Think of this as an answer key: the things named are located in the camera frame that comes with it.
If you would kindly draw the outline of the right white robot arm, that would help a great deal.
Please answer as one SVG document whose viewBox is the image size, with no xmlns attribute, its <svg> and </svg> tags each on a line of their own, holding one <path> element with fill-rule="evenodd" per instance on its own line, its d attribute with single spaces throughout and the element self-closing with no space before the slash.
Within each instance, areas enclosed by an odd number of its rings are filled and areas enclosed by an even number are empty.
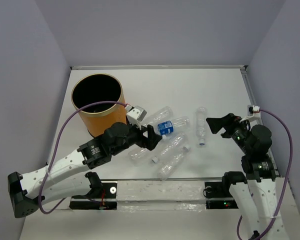
<svg viewBox="0 0 300 240">
<path fill-rule="evenodd" d="M 268 155 L 272 145 L 271 131 L 260 124 L 249 127 L 247 118 L 232 113 L 221 118 L 208 117 L 206 122 L 212 134 L 224 129 L 221 136 L 233 139 L 244 153 L 243 170 L 226 172 L 220 190 L 225 196 L 234 198 L 249 239 L 289 239 L 281 214 L 276 211 L 276 173 Z"/>
</svg>

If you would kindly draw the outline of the clear bottle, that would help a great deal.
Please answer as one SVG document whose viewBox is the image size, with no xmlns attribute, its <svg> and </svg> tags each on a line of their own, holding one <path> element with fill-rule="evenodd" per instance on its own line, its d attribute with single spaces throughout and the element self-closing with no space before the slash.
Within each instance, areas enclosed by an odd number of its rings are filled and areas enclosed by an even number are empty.
<svg viewBox="0 0 300 240">
<path fill-rule="evenodd" d="M 128 153 L 128 157 L 136 166 L 142 165 L 145 162 L 156 164 L 162 158 L 170 155 L 174 150 L 181 150 L 184 145 L 188 144 L 188 141 L 189 137 L 184 132 L 163 135 L 155 149 L 148 150 L 147 148 L 137 147 Z"/>
<path fill-rule="evenodd" d="M 173 153 L 169 159 L 165 160 L 157 171 L 157 177 L 161 181 L 167 180 L 178 169 L 185 158 L 189 155 L 191 148 L 183 146 L 180 150 Z"/>
<path fill-rule="evenodd" d="M 153 126 L 155 128 L 158 124 L 170 120 L 173 117 L 174 113 L 171 107 L 165 106 L 150 116 L 147 116 L 141 124 L 145 127 L 148 125 Z"/>
<path fill-rule="evenodd" d="M 207 110 L 205 107 L 198 107 L 195 111 L 195 135 L 199 147 L 206 145 L 206 115 Z"/>
</svg>

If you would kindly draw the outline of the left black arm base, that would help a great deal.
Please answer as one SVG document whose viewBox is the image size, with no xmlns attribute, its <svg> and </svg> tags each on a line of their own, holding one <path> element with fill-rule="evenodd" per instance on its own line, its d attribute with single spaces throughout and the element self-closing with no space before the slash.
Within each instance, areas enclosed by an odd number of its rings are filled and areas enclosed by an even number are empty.
<svg viewBox="0 0 300 240">
<path fill-rule="evenodd" d="M 76 195 L 70 199 L 71 210 L 116 210 L 117 181 L 103 180 L 102 189 L 88 196 Z"/>
</svg>

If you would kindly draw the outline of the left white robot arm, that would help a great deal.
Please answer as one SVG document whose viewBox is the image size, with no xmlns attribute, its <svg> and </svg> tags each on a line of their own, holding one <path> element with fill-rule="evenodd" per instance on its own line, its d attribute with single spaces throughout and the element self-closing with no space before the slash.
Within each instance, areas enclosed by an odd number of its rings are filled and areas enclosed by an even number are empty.
<svg viewBox="0 0 300 240">
<path fill-rule="evenodd" d="M 104 187 L 93 169 L 111 161 L 113 156 L 133 145 L 154 150 L 162 136 L 151 125 L 137 127 L 114 123 L 103 134 L 93 138 L 52 167 L 8 175 L 8 193 L 14 217 L 24 218 L 49 202 L 72 196 L 95 198 Z"/>
</svg>

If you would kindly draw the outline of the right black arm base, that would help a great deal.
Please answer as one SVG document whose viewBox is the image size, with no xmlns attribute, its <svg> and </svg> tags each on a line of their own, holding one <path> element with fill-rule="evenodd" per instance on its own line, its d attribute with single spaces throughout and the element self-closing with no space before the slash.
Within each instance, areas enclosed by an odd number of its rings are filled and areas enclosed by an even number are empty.
<svg viewBox="0 0 300 240">
<path fill-rule="evenodd" d="M 221 181 L 206 181 L 202 194 L 206 199 L 207 210 L 238 209 L 236 201 L 224 190 Z"/>
</svg>

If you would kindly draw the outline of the blue label plastic bottle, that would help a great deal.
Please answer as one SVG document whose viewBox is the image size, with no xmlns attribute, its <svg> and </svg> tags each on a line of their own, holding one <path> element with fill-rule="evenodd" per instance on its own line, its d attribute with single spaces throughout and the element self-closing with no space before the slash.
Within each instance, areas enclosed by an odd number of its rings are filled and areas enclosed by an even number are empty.
<svg viewBox="0 0 300 240">
<path fill-rule="evenodd" d="M 156 134 L 166 138 L 174 133 L 184 132 L 188 130 L 189 127 L 190 119 L 187 116 L 182 116 L 158 123 L 154 127 L 154 131 Z"/>
</svg>

